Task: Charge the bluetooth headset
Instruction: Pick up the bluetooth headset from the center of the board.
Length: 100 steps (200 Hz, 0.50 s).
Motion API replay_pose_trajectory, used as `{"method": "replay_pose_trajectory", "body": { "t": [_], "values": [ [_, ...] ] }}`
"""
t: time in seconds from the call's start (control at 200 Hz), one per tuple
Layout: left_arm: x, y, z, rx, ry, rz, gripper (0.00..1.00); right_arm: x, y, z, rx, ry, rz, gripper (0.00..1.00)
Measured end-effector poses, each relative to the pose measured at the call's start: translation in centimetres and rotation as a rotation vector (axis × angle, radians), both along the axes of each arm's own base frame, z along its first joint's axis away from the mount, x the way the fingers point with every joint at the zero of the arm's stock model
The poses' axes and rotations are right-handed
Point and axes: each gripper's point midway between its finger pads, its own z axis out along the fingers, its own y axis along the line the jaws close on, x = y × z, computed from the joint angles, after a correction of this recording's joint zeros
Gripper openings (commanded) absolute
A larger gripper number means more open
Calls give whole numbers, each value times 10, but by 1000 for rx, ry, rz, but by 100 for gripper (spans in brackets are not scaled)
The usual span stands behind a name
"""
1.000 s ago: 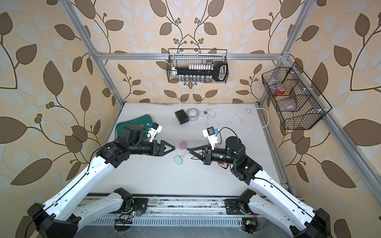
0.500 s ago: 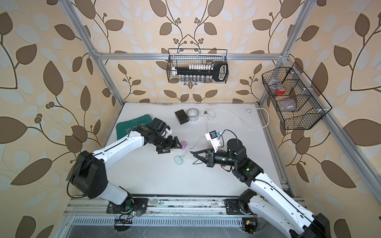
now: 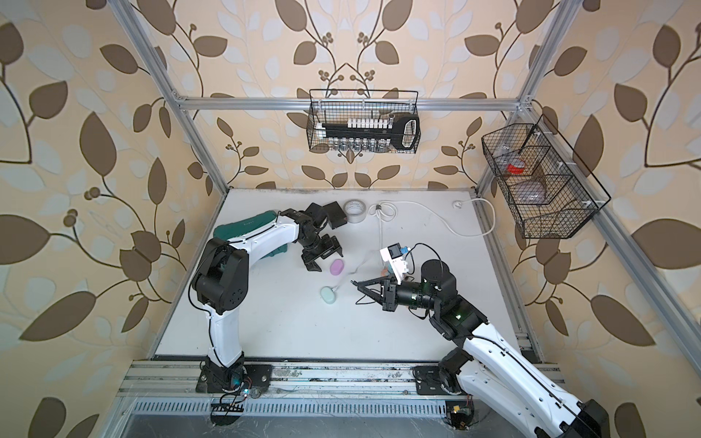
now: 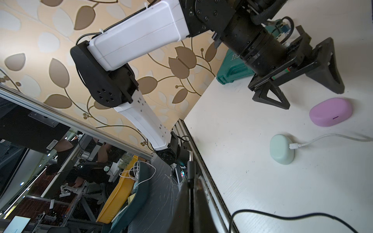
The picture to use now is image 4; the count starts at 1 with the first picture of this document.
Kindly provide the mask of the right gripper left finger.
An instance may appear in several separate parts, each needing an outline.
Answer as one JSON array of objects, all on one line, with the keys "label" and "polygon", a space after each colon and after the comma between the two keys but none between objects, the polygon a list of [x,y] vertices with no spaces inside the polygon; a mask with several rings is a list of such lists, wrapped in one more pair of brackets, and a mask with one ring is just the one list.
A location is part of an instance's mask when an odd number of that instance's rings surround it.
[{"label": "right gripper left finger", "polygon": [[188,183],[183,181],[180,186],[176,209],[167,233],[189,233],[190,230],[190,198]]}]

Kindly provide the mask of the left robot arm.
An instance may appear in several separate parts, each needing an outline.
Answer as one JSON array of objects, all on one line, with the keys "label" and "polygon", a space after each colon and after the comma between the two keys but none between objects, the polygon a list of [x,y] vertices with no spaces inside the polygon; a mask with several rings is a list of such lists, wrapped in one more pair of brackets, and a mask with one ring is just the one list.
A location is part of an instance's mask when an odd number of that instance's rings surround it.
[{"label": "left robot arm", "polygon": [[289,109],[280,86],[306,75],[336,94],[345,86],[338,72],[333,39],[315,48],[301,26],[289,46],[264,24],[284,1],[153,1],[107,29],[77,40],[71,49],[77,72],[99,104],[114,108],[134,124],[167,164],[186,164],[191,153],[167,130],[145,102],[129,62],[168,44],[213,32],[215,47],[231,49],[254,71],[249,89],[253,100]]}]

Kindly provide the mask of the mint earbud case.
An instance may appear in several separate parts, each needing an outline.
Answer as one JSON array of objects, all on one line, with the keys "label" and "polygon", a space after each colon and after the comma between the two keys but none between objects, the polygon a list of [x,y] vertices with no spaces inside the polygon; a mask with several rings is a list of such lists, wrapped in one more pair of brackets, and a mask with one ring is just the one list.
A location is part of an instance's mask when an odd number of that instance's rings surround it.
[{"label": "mint earbud case", "polygon": [[270,155],[282,165],[289,165],[294,160],[294,150],[290,149],[292,141],[285,135],[275,135],[270,140]]}]

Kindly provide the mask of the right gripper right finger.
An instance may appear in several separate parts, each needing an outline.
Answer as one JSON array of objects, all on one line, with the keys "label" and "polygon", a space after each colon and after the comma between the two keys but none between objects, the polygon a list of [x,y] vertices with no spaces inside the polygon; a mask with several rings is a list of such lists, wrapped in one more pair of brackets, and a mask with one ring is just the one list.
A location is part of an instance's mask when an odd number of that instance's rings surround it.
[{"label": "right gripper right finger", "polygon": [[208,206],[203,183],[200,179],[195,180],[193,196],[194,233],[217,233],[218,231]]}]

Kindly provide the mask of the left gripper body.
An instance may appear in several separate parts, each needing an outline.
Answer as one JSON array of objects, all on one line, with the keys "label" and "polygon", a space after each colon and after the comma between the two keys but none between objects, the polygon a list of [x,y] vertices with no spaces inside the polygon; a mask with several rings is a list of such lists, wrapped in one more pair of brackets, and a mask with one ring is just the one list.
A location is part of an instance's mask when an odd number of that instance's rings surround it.
[{"label": "left gripper body", "polygon": [[251,68],[251,90],[278,90],[276,81],[288,82],[308,66],[312,58],[310,38],[301,33],[286,47],[263,26],[285,1],[214,1],[214,40],[223,43]]}]

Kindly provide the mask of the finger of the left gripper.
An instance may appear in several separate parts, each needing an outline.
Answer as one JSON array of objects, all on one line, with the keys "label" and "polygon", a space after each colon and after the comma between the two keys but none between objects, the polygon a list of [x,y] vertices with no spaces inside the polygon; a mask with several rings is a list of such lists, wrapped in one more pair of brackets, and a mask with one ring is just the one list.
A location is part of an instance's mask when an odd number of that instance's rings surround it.
[{"label": "finger of the left gripper", "polygon": [[290,103],[279,87],[267,82],[254,90],[253,101],[289,110]]},{"label": "finger of the left gripper", "polygon": [[315,47],[311,61],[306,76],[336,94],[343,94],[345,86],[337,68],[334,40],[331,37]]}]

